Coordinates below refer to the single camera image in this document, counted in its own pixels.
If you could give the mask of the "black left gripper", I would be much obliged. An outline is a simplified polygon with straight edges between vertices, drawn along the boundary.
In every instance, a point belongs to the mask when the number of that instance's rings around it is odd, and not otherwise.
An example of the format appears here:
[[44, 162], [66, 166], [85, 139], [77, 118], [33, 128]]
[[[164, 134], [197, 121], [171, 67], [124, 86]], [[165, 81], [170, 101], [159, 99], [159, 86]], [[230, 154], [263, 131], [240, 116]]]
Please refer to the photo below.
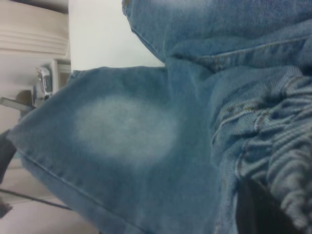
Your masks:
[[0, 135], [0, 184], [2, 184], [5, 172], [16, 153], [16, 148], [7, 139], [8, 133]]

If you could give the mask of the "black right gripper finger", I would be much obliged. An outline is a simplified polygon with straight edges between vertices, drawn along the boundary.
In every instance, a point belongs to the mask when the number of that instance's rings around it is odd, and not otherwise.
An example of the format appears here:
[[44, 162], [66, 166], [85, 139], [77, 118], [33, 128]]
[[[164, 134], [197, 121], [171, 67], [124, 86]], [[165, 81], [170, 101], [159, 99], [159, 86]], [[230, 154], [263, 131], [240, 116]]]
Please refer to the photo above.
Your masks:
[[295, 234], [292, 220], [279, 202], [254, 180], [241, 180], [235, 214], [239, 234]]

